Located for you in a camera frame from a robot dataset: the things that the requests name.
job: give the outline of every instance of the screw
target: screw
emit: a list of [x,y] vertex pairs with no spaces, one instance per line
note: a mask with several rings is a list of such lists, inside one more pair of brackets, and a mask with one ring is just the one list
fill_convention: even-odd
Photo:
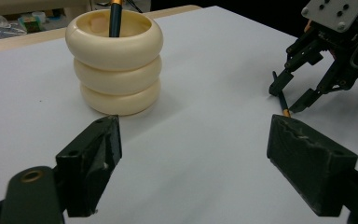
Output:
[[338,28],[338,30],[344,30],[346,26],[347,26],[347,24],[345,24],[344,21],[341,21],[338,23],[337,28]]
[[301,10],[301,15],[307,15],[308,13],[310,12],[310,10],[307,8],[307,7],[304,7],[302,10]]

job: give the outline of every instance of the white surface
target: white surface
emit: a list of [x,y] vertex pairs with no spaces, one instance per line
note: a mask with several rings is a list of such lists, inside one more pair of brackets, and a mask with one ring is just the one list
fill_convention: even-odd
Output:
[[[120,119],[123,158],[87,218],[66,223],[346,223],[317,217],[267,159],[271,72],[295,39],[219,7],[160,18],[161,93]],[[329,54],[284,89],[314,88]],[[63,39],[0,52],[0,200],[7,181],[55,155],[104,115],[82,100]],[[358,154],[358,81],[293,115]]]

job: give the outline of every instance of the pencil holder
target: pencil holder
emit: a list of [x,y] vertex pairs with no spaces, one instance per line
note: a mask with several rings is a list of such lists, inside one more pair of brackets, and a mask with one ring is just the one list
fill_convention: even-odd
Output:
[[145,15],[123,10],[120,36],[109,37],[110,10],[73,19],[65,33],[85,102],[104,114],[136,114],[160,92],[163,34]]

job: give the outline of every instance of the robotic hand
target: robotic hand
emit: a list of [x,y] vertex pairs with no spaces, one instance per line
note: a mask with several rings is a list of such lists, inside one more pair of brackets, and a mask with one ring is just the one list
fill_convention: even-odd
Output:
[[63,224],[89,217],[122,157],[118,116],[94,120],[59,154],[57,166],[36,166],[14,175],[0,201],[0,223]]
[[323,94],[349,90],[358,78],[358,0],[311,0],[301,14],[311,20],[310,28],[287,48],[284,70],[269,86],[269,93],[278,95],[304,63],[319,62],[322,50],[334,52],[335,60],[316,90],[308,89],[289,107],[294,113],[310,107]]

